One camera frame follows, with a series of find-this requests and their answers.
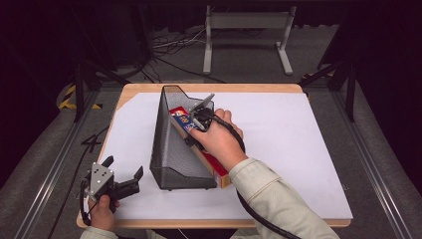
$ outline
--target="white surface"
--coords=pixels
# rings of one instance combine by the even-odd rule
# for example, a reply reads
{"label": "white surface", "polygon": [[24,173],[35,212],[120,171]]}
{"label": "white surface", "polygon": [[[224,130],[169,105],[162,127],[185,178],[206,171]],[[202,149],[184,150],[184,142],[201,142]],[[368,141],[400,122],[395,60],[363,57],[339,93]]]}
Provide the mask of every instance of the white surface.
{"label": "white surface", "polygon": [[[188,93],[204,99],[209,94]],[[249,219],[235,188],[160,190],[149,170],[160,93],[141,93],[114,115],[101,161],[115,181],[143,165],[140,192],[121,201],[117,219]],[[266,162],[323,219],[352,215],[305,94],[216,93],[215,109],[229,109],[244,131],[247,154]]]}

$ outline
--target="gray floor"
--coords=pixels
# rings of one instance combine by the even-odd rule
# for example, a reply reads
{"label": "gray floor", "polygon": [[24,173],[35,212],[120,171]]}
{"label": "gray floor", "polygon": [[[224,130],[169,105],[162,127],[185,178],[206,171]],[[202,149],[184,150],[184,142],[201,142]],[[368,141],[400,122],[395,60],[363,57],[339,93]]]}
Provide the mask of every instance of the gray floor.
{"label": "gray floor", "polygon": [[[297,83],[302,75],[317,70],[316,65],[335,30],[335,26],[292,30],[287,47],[294,70],[292,76],[284,74],[275,49],[274,42],[281,33],[267,30],[251,37],[239,32],[222,32],[213,39],[213,66],[210,77],[239,84]],[[201,74],[203,54],[204,45],[197,43],[162,59]],[[153,74],[151,67],[159,75],[160,81],[166,83],[215,83],[159,61],[151,61],[150,66],[145,68]],[[130,80],[149,83],[143,74],[138,74]],[[340,94],[330,93],[324,83],[325,80],[320,80],[304,90],[310,94],[311,106],[340,181],[348,188],[345,194],[354,219],[350,226],[336,228],[335,231],[341,238],[422,238],[419,225],[422,219],[422,198],[403,172],[364,95],[357,88],[354,108],[356,122],[350,124],[344,119],[343,107],[338,106],[344,91]],[[99,133],[109,124],[120,92],[121,87],[117,84],[104,83],[101,91],[93,95],[95,103],[103,104],[101,110],[90,110],[83,122],[78,124],[73,123],[74,110],[61,110],[57,118],[40,135],[0,191],[0,238],[14,238],[15,235],[19,235],[16,238],[21,238],[22,235],[24,238],[48,238],[73,181],[74,171],[86,149],[81,142]],[[375,166],[375,174],[380,175],[381,181],[379,178],[374,181],[374,169],[365,166],[368,156],[362,152],[362,147],[356,142],[350,126],[357,128]],[[79,128],[78,133],[69,135],[71,128],[75,127]],[[105,136],[105,133],[101,134],[99,141],[103,141]],[[63,145],[69,137],[73,139],[73,143],[69,145],[68,150]],[[76,225],[79,183],[91,163],[97,160],[100,150],[101,146],[96,146],[93,152],[83,158],[75,185],[52,238],[78,238],[81,235],[83,229]],[[68,154],[64,163],[59,165],[62,170],[58,180],[53,181],[53,186],[46,192],[45,205],[35,210],[37,216],[26,218],[28,211],[34,210],[31,206],[40,188],[43,188],[52,165],[55,165],[56,159],[63,155],[64,151]],[[388,190],[379,189],[379,184],[385,185]],[[393,201],[395,204],[386,204],[385,201]],[[135,238],[147,237],[145,230],[118,230],[118,233]],[[253,230],[239,231],[238,235],[254,233]]]}

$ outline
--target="black cable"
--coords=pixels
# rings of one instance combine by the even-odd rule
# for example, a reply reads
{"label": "black cable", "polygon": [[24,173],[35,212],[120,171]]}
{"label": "black cable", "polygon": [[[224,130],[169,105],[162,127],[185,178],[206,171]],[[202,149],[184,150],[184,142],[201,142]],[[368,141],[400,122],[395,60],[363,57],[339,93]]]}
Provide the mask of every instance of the black cable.
{"label": "black cable", "polygon": [[145,78],[148,78],[150,82],[152,82],[153,84],[155,84],[155,81],[149,75],[147,75],[144,71],[141,71],[141,72],[143,73],[143,76]]}
{"label": "black cable", "polygon": [[273,223],[269,222],[267,219],[265,219],[264,217],[260,216],[256,211],[254,211],[254,209],[251,208],[251,206],[245,201],[245,199],[240,195],[239,191],[237,191],[240,203],[242,204],[242,206],[245,208],[245,210],[255,219],[257,220],[259,223],[263,224],[265,227],[267,227],[268,229],[274,231],[275,233],[286,237],[288,239],[301,239],[300,237],[292,234],[291,232],[288,232],[276,225],[274,225]]}
{"label": "black cable", "polygon": [[175,65],[173,65],[173,64],[171,64],[171,63],[169,63],[169,62],[167,62],[167,61],[165,61],[165,60],[162,60],[161,58],[154,57],[154,59],[156,59],[156,60],[158,60],[158,61],[160,61],[160,62],[163,62],[163,63],[165,63],[165,64],[167,64],[167,65],[170,65],[170,66],[172,66],[172,67],[174,67],[174,68],[176,68],[176,69],[178,69],[178,70],[180,70],[180,71],[182,71],[182,72],[189,73],[189,74],[192,74],[192,75],[195,75],[195,76],[199,76],[199,77],[202,77],[202,78],[206,78],[206,79],[209,79],[209,80],[212,80],[212,81],[218,82],[218,83],[227,84],[226,82],[221,81],[221,80],[218,80],[218,79],[216,79],[216,78],[213,78],[213,77],[208,77],[208,76],[204,76],[204,75],[199,74],[199,73],[195,73],[195,72],[191,72],[191,71],[188,71],[188,70],[185,70],[185,69],[179,68],[179,67],[177,67],[177,66],[175,66]]}
{"label": "black cable", "polygon": [[[92,143],[95,143],[96,141],[97,141],[97,138],[103,133],[103,132],[105,132],[106,130],[108,129],[108,126],[107,127],[105,127],[105,128],[103,128],[98,134],[94,134],[94,139],[93,139],[93,141],[92,141]],[[83,152],[83,154],[82,154],[82,156],[81,156],[81,158],[80,158],[80,160],[79,160],[79,162],[78,162],[78,165],[77,165],[77,168],[75,169],[75,172],[74,172],[74,175],[73,175],[73,177],[72,177],[72,182],[71,182],[71,185],[69,186],[69,189],[68,189],[68,192],[67,192],[67,194],[66,194],[66,197],[65,197],[65,200],[63,201],[63,203],[62,203],[62,206],[61,206],[61,208],[60,208],[60,210],[59,210],[59,213],[58,213],[58,215],[56,216],[56,220],[55,220],[55,222],[54,222],[54,224],[53,224],[53,228],[51,229],[51,231],[50,231],[50,234],[49,234],[49,239],[52,237],[52,235],[53,235],[53,233],[54,233],[54,231],[55,231],[55,229],[56,229],[56,226],[57,226],[57,224],[58,224],[58,222],[59,222],[59,219],[60,219],[60,217],[61,217],[61,215],[62,215],[62,213],[63,213],[63,209],[65,208],[65,205],[66,205],[66,202],[68,201],[68,198],[69,198],[69,195],[71,194],[71,191],[72,191],[72,187],[74,186],[74,183],[75,183],[75,179],[76,179],[76,177],[77,177],[77,175],[78,175],[78,171],[79,171],[79,168],[81,167],[81,163],[82,163],[82,161],[83,161],[83,159],[84,159],[84,157],[85,157],[85,155],[87,154],[87,152],[88,152],[88,149],[90,149],[92,147],[92,145],[91,144],[88,144],[87,145],[87,147],[85,148],[85,150],[84,150],[84,152]]]}

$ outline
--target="hand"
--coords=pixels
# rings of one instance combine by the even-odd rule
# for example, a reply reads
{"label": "hand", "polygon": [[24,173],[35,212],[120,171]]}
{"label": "hand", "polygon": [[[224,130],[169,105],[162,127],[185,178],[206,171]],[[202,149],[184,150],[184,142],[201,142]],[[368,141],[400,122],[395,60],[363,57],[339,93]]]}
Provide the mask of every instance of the hand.
{"label": "hand", "polygon": [[[221,120],[229,123],[239,136],[243,138],[242,130],[232,123],[232,113],[230,111],[218,109],[214,114]],[[240,161],[248,158],[232,133],[214,120],[211,122],[211,125],[206,132],[201,132],[192,128],[189,133],[198,140],[209,153],[216,157],[228,171]]]}
{"label": "hand", "polygon": [[[90,212],[91,225],[93,227],[105,231],[112,231],[114,229],[114,215],[112,214],[111,210],[109,210],[108,195],[103,195],[97,205],[91,199],[89,199],[88,206],[90,209],[93,208]],[[119,207],[119,202],[117,201],[114,206]]]}

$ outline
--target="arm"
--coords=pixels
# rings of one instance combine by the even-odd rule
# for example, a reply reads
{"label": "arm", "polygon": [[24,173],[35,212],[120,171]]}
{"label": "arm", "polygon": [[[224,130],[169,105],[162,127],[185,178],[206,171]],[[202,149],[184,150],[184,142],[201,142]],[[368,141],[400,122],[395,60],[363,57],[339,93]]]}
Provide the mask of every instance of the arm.
{"label": "arm", "polygon": [[[263,162],[248,158],[230,170],[230,177],[251,208],[276,226],[301,238],[338,238],[298,193]],[[256,225],[262,238],[278,237],[262,224]]]}
{"label": "arm", "polygon": [[[243,137],[243,132],[232,123],[229,111],[217,110],[215,115],[230,123]],[[261,161],[248,158],[235,137],[223,126],[213,121],[208,131],[192,129],[190,134],[230,172],[239,193],[259,215],[301,238],[338,238],[273,170]],[[260,223],[256,224],[263,238],[281,237]]]}

